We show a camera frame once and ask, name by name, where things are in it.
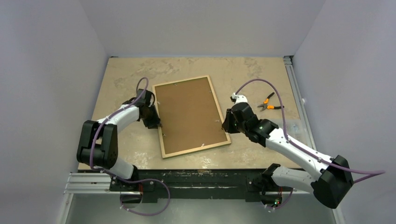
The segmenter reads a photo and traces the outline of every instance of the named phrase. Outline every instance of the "pliers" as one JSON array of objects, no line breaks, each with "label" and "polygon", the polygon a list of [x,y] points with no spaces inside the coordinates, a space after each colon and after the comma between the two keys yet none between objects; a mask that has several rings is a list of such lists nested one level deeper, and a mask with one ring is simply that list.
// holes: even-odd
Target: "pliers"
[{"label": "pliers", "polygon": [[267,99],[263,102],[263,104],[258,105],[257,107],[262,107],[261,111],[265,110],[265,109],[274,109],[274,110],[278,110],[281,109],[281,106],[272,106],[272,105],[268,105],[269,102],[269,98],[271,98],[271,96],[273,96],[275,93],[271,93],[269,96],[267,96]]}]

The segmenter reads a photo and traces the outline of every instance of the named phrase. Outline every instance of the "light wood frame edge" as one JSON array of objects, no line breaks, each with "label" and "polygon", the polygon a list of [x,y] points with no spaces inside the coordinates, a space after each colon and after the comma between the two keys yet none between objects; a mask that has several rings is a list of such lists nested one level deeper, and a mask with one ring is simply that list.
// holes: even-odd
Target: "light wood frame edge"
[{"label": "light wood frame edge", "polygon": [[[160,86],[160,85],[168,85],[168,84],[173,84],[173,83],[180,83],[180,82],[193,80],[193,79],[199,79],[199,78],[207,78],[208,79],[209,86],[211,88],[212,95],[213,95],[213,98],[214,98],[214,102],[216,104],[217,112],[220,115],[221,123],[223,123],[224,122],[224,118],[223,118],[223,115],[221,114],[220,105],[219,105],[219,102],[217,100],[216,94],[214,93],[212,81],[211,81],[209,76],[199,76],[199,77],[194,77],[194,78],[187,78],[187,79],[183,79],[183,80],[177,80],[177,81],[173,81],[173,82],[155,84],[155,85],[152,86],[153,93],[156,96],[156,87]],[[154,102],[154,105],[156,106],[156,108],[158,108],[157,101]],[[165,153],[165,147],[163,145],[163,134],[162,134],[161,127],[158,127],[158,135],[160,137],[160,146],[161,146],[162,158],[169,158],[169,157],[173,157],[173,156],[177,156],[177,155],[188,154],[188,153],[192,153],[192,152],[196,152],[196,151],[200,151],[200,150],[205,150],[205,149],[209,149],[209,148],[213,148],[213,147],[219,147],[219,146],[231,144],[230,135],[228,133],[226,133],[227,141],[223,141],[223,142],[219,142],[219,143],[215,143],[215,144],[210,144],[210,145],[207,145],[207,146],[197,147],[197,148],[191,148],[191,149],[183,150],[183,151],[176,152],[176,153],[166,154]]]}]

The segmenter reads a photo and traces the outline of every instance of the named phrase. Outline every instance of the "beige table surface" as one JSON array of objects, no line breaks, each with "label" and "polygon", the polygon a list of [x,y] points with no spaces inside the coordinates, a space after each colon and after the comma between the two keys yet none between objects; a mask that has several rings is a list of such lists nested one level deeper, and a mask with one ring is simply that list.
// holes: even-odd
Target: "beige table surface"
[{"label": "beige table surface", "polygon": [[[92,120],[114,112],[135,96],[141,77],[152,85],[209,75],[215,94],[225,116],[233,105],[230,96],[252,78],[270,81],[281,94],[286,119],[299,119],[296,103],[282,58],[110,58],[99,91]],[[254,113],[261,119],[281,119],[280,110],[260,112],[257,105],[272,93],[264,82],[248,84],[240,93],[245,95]],[[279,105],[275,96],[270,104]],[[118,135],[119,156],[140,169],[201,169],[201,168],[267,168],[279,163],[289,168],[299,167],[283,155],[252,143],[241,133],[231,134],[231,145],[208,149],[187,155],[163,159],[157,129],[147,129],[143,122],[134,122]],[[80,164],[79,169],[89,169]]]}]

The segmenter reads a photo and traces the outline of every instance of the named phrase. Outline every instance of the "brown board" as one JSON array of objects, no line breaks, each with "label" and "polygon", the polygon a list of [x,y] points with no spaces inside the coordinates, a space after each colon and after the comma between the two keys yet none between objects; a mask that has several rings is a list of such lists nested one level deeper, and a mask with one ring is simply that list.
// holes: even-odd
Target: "brown board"
[{"label": "brown board", "polygon": [[162,157],[231,144],[209,76],[153,85]]}]

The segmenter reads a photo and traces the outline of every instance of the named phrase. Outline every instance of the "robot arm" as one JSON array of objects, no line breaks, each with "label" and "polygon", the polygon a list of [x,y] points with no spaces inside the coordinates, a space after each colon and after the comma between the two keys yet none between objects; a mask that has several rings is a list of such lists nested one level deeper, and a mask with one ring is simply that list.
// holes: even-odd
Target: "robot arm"
[{"label": "robot arm", "polygon": [[[227,109],[226,119],[222,125],[226,132],[244,133],[252,142],[283,154],[304,170],[289,169],[279,164],[272,164],[263,173],[267,179],[272,180],[270,184],[293,187],[313,193],[325,206],[336,208],[353,185],[351,173],[319,162],[318,159],[291,145],[277,124],[267,119],[257,118],[245,96],[234,93],[231,100],[234,102],[234,106]],[[288,138],[325,161],[349,168],[347,160],[342,156],[337,156],[334,159],[307,147],[291,136]]]},{"label": "robot arm", "polygon": [[[142,89],[139,89],[137,95],[140,95],[142,91]],[[154,97],[154,94],[146,91],[133,106],[128,107],[135,98],[125,101],[119,108],[119,110],[122,109],[123,111],[114,115],[104,124],[99,132],[99,138],[102,139],[102,142],[95,144],[93,153],[94,166],[108,169],[113,174],[127,180],[131,179],[134,173],[137,174],[137,172],[134,172],[134,170],[137,170],[136,166],[118,156],[117,136],[125,127],[135,121],[140,121],[140,119],[143,120],[144,125],[148,129],[161,126],[156,107],[150,102],[152,97]],[[94,134],[99,125],[106,119],[107,117],[97,121],[88,120],[84,122],[77,151],[78,162],[89,165]]]}]

